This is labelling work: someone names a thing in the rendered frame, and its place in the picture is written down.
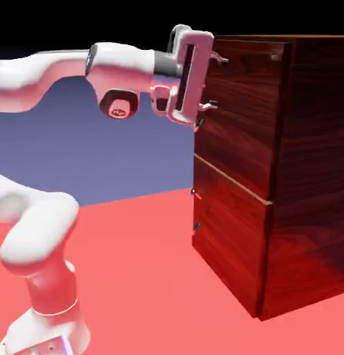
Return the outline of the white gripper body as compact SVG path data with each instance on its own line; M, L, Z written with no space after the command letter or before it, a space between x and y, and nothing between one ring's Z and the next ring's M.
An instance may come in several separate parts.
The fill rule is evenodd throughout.
M166 116L175 123L193 125L198 116L214 36L195 30L175 30L174 34L172 54L182 67L182 74L179 84L170 89Z

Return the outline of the dark wood cabinet door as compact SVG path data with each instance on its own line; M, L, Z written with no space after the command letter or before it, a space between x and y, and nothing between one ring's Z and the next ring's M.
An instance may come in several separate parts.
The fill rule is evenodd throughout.
M202 198L194 248L247 312L259 316L271 207L199 158L193 188Z
M201 114L195 153L259 199L273 198L274 153L283 107L290 44L221 39L211 60L203 102L218 107Z

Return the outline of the dark wood cabinet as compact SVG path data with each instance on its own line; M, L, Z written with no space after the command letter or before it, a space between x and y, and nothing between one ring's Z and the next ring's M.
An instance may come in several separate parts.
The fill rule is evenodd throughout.
M267 320L344 293L344 35L219 35L290 44L265 227Z

